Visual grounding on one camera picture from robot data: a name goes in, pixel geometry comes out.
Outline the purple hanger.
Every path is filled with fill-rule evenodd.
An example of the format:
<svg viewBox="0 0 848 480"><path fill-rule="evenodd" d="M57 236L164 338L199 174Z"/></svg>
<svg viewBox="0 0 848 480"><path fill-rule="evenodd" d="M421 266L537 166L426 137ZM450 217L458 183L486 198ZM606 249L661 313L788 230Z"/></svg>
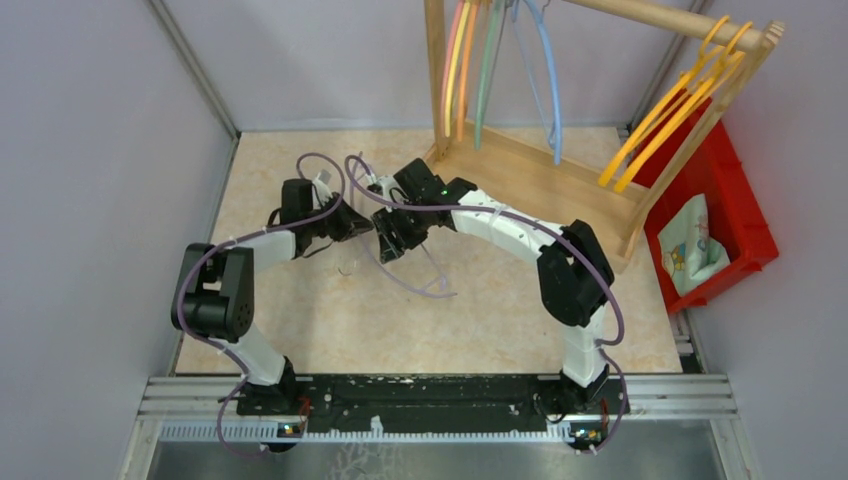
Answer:
<svg viewBox="0 0 848 480"><path fill-rule="evenodd" d="M364 195L358 189L358 186L362 186L364 189L367 189L367 186L373 182L373 178L380 176L378 176L375 173L374 168L362 158L361 152L358 154L350 154L346 157L345 170L348 173L350 180L348 203L359 213L366 213L367 215L375 213L377 209L377 202L370 199L368 195ZM390 202L406 202L404 194L400 194L402 197L401 200L395 199L393 197L393 190L391 191L392 201ZM423 248L423 252L430 262L431 267L436 272L436 276L425 285L414 286L404 282L402 279L390 272L384 264L381 264L378 256L372 253L364 236L359 236L357 238L357 242L358 246L352 253L340 256L337 271L341 276L349 277L353 275L357 270L360 261L367 258L389 280L411 293L433 299L446 299L457 295L456 292L449 289L448 277L426 247Z"/></svg>

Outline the blue hanger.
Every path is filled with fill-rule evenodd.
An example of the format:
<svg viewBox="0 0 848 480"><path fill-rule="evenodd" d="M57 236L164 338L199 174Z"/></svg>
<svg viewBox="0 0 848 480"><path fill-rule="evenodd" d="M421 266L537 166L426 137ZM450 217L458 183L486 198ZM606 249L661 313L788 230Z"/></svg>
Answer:
<svg viewBox="0 0 848 480"><path fill-rule="evenodd" d="M533 103L551 150L552 162L561 164L563 117L556 57L545 23L545 8L536 1L514 1L509 24L517 41Z"/></svg>

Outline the pink hanger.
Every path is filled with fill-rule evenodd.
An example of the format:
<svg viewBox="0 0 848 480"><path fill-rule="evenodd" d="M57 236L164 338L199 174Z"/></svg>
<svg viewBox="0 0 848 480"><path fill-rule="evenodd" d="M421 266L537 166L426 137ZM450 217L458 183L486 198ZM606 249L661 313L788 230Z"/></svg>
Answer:
<svg viewBox="0 0 848 480"><path fill-rule="evenodd" d="M460 36L459 31L465 24L467 16L466 2L459 1L454 9L451 28L449 31L448 41L446 45L445 62L443 68L443 78L441 87L440 100L440 120L442 121L442 133L445 137L450 136L450 102L452 101L452 93L450 86L455 79L455 67L457 62L456 41Z"/></svg>

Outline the orange hanger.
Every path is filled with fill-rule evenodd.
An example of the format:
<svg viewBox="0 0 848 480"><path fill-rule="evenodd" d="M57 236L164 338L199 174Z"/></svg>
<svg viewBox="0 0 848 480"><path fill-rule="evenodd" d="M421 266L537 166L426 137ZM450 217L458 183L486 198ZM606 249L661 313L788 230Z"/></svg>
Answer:
<svg viewBox="0 0 848 480"><path fill-rule="evenodd" d="M465 119L468 110L468 77L471 71L475 29L477 23L477 16L480 8L480 2L468 1L467 6L469 7L469 11L465 23L462 44L463 50L461 57L461 70L459 74L459 84L457 87L458 103L456 140L459 142L462 142L464 139Z"/></svg>

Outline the green hanger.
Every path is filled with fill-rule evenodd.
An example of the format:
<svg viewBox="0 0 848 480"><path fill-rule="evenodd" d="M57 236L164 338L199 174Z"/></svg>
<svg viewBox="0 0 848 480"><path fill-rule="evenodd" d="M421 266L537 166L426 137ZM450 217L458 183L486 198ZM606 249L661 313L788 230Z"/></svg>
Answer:
<svg viewBox="0 0 848 480"><path fill-rule="evenodd" d="M497 42L505 13L506 2L496 0L492 3L481 60L480 77L478 82L476 113L474 122L474 148L482 147L482 132L488 105L492 68L495 63Z"/></svg>

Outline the deep yellow hanger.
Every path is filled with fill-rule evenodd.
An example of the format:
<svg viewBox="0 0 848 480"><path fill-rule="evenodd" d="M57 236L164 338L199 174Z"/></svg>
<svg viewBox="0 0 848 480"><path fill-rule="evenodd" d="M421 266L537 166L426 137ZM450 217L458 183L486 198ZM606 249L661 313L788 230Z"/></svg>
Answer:
<svg viewBox="0 0 848 480"><path fill-rule="evenodd" d="M680 74L677 82L643 118L641 123L635 128L629 138L624 142L622 147L612 157L603 172L600 174L598 184L601 187L607 186L626 157L657 128L662 120L678 108L680 103L683 101L684 94L688 92L688 87L696 79L696 76L702 71L707 62L718 53L720 47L714 47L709 53L706 52L706 49L710 45L712 38L729 20L730 16L724 15L715 22L705 39L702 41L693 66L689 70Z"/></svg>
<svg viewBox="0 0 848 480"><path fill-rule="evenodd" d="M745 54L737 49L737 44L752 26L751 22L743 24L727 45L715 46L720 47L718 53L707 62L696 76L678 108L662 120L657 128L626 157L624 162L628 163L627 168L615 182L614 192L623 192L646 164L649 157L670 138L684 120L688 119L735 73L745 57Z"/></svg>

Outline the light yellow hanger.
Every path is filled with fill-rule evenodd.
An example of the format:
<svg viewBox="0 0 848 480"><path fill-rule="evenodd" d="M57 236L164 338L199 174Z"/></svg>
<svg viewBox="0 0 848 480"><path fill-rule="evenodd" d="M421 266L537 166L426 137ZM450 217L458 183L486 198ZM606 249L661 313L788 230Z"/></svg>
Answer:
<svg viewBox="0 0 848 480"><path fill-rule="evenodd" d="M460 57L459 48L463 43L470 10L471 3L469 1L459 1L454 10L451 24L442 85L441 115L443 135L446 138L451 136L454 88Z"/></svg>

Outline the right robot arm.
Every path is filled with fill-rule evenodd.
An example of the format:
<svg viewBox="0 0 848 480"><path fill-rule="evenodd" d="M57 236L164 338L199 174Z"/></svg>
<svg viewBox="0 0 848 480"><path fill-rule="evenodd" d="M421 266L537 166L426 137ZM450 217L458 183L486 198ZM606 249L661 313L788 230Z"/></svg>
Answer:
<svg viewBox="0 0 848 480"><path fill-rule="evenodd" d="M599 403L609 367L598 342L615 275L587 223L526 216L466 179L444 182L421 159L392 176L371 178L366 189L382 205L372 216L381 263L401 258L422 245L430 229L443 227L534 265L542 305L564 326L564 401L576 412Z"/></svg>

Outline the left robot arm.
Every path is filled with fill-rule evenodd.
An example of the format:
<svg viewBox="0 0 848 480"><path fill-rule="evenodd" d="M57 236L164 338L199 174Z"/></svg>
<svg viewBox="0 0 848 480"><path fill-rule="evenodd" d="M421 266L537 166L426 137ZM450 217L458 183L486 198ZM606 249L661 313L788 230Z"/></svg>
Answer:
<svg viewBox="0 0 848 480"><path fill-rule="evenodd" d="M320 180L289 179L281 204L262 230L223 247L187 246L171 305L172 325L220 347L243 369L244 395L258 395L277 414L300 399L291 361L254 323L255 276L305 257L314 239L345 242L372 231L373 223Z"/></svg>

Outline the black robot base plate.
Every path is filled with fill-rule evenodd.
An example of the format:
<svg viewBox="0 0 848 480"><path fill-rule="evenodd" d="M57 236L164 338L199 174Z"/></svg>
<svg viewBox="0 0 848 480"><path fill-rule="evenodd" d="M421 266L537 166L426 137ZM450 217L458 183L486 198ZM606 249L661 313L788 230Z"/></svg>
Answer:
<svg viewBox="0 0 848 480"><path fill-rule="evenodd" d="M310 374L236 398L240 416L291 415L309 433L541 433L629 410L616 376L585 392L562 374Z"/></svg>

